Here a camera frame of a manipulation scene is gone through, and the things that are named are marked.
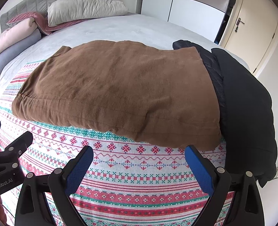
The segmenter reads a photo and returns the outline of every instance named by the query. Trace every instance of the red and teal patterned blanket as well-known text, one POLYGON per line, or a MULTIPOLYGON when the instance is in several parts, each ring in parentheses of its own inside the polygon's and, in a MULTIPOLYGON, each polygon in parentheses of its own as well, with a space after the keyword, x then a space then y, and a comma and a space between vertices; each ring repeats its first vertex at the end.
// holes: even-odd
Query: red and teal patterned blanket
MULTIPOLYGON (((126 226, 191 225, 208 195, 203 193, 188 167, 183 149, 136 143, 110 132, 57 127, 17 119, 11 103, 26 78, 42 61, 27 63, 0 98, 0 151, 26 131, 33 144, 21 156, 25 173, 51 173, 74 158, 84 145, 94 150, 94 160, 73 203, 88 225, 126 226)), ((215 166, 223 166, 225 145, 203 152, 215 166)), ((2 195, 14 216, 21 186, 2 195)), ((47 199, 57 225, 63 225, 52 196, 47 199)), ((230 193, 216 225, 221 225, 232 199, 230 193)))

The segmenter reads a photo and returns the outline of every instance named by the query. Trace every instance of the door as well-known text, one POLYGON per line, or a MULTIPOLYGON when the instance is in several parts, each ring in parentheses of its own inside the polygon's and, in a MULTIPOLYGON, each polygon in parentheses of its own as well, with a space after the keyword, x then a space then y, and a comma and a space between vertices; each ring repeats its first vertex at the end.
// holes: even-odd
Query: door
POLYGON ((278 9, 269 0, 243 0, 225 49, 242 58, 254 72, 274 36, 278 9))

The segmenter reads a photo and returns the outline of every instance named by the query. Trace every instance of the door handle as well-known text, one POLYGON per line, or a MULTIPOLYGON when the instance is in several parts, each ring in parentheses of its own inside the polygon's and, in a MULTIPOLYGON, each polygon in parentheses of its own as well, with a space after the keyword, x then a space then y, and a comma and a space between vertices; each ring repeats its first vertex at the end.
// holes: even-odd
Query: door handle
POLYGON ((244 22, 241 21, 241 18, 238 18, 238 20, 237 20, 237 22, 236 22, 236 25, 238 26, 239 23, 245 24, 244 22))

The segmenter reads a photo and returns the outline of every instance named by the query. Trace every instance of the pink pillow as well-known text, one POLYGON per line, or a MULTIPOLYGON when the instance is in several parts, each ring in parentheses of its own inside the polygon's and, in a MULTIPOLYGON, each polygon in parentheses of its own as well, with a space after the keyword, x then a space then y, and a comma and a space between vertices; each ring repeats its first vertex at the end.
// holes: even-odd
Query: pink pillow
POLYGON ((11 29, 4 31, 0 36, 0 53, 11 45, 31 35, 36 28, 37 24, 34 22, 34 18, 28 18, 11 29))
POLYGON ((67 28, 71 25, 76 25, 76 24, 78 24, 80 22, 83 22, 83 21, 86 21, 86 20, 89 20, 89 19, 73 20, 73 21, 70 21, 70 22, 65 22, 65 23, 59 24, 59 25, 54 26, 54 27, 46 26, 46 31, 57 31, 57 30, 60 30, 60 29, 63 29, 63 28, 67 28))
POLYGON ((31 18, 33 17, 40 32, 45 34, 45 35, 50 35, 52 32, 46 31, 46 21, 43 15, 39 12, 26 12, 26 13, 21 13, 17 15, 16 17, 12 18, 7 22, 7 25, 12 26, 15 25, 16 23, 19 23, 20 21, 23 21, 24 19, 31 18))

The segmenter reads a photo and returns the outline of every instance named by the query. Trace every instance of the door frame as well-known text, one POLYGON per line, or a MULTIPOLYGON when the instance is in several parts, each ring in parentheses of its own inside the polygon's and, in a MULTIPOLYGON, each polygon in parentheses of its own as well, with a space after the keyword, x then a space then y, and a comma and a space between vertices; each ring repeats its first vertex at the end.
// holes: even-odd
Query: door frame
MULTIPOLYGON (((236 0, 236 3, 232 9, 232 12, 230 14, 230 18, 228 21, 228 24, 226 26, 226 29, 223 33, 223 36, 221 37, 221 41, 219 42, 219 45, 221 47, 226 46, 231 33, 233 31, 234 25, 237 22, 238 16, 239 16, 239 12, 241 10, 241 6, 242 6, 243 0, 236 0)), ((254 70, 254 72, 252 73, 256 78, 260 75, 260 73, 262 72, 262 70, 264 69, 264 67, 266 66, 266 64, 268 63, 271 55, 273 54, 273 51, 276 48, 276 45, 278 43, 278 23, 277 23, 277 27, 275 29, 275 35, 274 38, 271 40, 267 51, 265 52, 263 58, 261 59, 261 61, 259 62, 258 66, 256 67, 256 69, 254 70)))

